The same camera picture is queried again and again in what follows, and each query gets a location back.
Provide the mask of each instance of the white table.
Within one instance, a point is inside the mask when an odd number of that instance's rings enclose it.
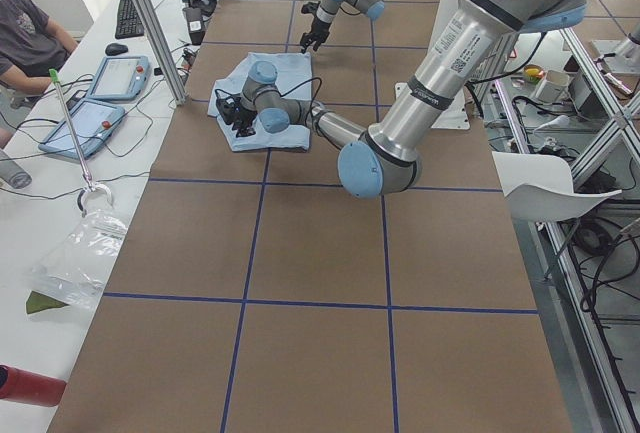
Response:
[[[156,6],[169,48],[188,42],[180,0],[152,0],[152,3]],[[95,22],[60,71],[62,83],[86,73],[95,73],[104,57],[105,46],[116,41],[113,35],[117,7],[118,0],[112,0]],[[146,37],[118,42],[127,44],[130,54],[147,55],[151,66],[158,66]],[[180,55],[181,50],[177,50],[174,58]],[[151,76],[142,94],[160,78]],[[79,88],[85,89],[87,85],[80,84]],[[128,109],[132,104],[123,106]],[[149,171],[174,110],[166,82],[159,84],[140,108],[154,120],[148,136],[124,158],[117,158],[104,148],[90,158],[89,166],[96,180]],[[28,118],[60,120],[62,117],[58,99],[53,94],[41,100]],[[27,131],[41,140],[50,131],[51,124],[35,126],[39,124],[28,123],[33,126]],[[119,153],[128,150],[141,138],[148,124],[149,120],[137,110],[131,111],[109,140],[109,147]],[[19,132],[5,151],[14,158],[40,152],[32,139]],[[33,178],[30,186],[18,190],[21,193],[54,196],[85,184],[78,163],[47,156],[19,160],[19,163]],[[108,183],[114,194],[114,208],[133,214],[146,181],[146,177],[139,177]],[[73,369],[93,312],[65,307],[27,317],[25,301],[30,291],[23,283],[22,272],[59,245],[81,220],[76,198],[77,194],[54,201],[34,200],[0,191],[0,363],[65,380]],[[90,195],[87,206],[89,211],[106,207],[104,195]],[[45,432],[54,413],[55,408],[0,401],[0,429],[21,433]]]

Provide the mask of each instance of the clear plastic bag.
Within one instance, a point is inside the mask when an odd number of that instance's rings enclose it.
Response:
[[[69,305],[95,309],[131,218],[96,210],[26,272],[29,288]]]

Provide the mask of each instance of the keyboard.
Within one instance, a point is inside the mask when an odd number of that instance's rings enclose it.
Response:
[[[120,0],[116,25],[116,39],[133,38],[144,35],[144,27],[138,16],[133,0]]]

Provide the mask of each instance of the computer mouse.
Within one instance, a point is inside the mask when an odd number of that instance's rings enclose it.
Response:
[[[123,45],[122,43],[109,43],[104,49],[104,54],[107,56],[116,56],[126,53],[127,51],[129,51],[127,45]]]

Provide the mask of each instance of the red cylinder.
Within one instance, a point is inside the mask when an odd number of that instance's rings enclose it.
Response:
[[[11,366],[0,365],[0,400],[56,406],[67,382]]]

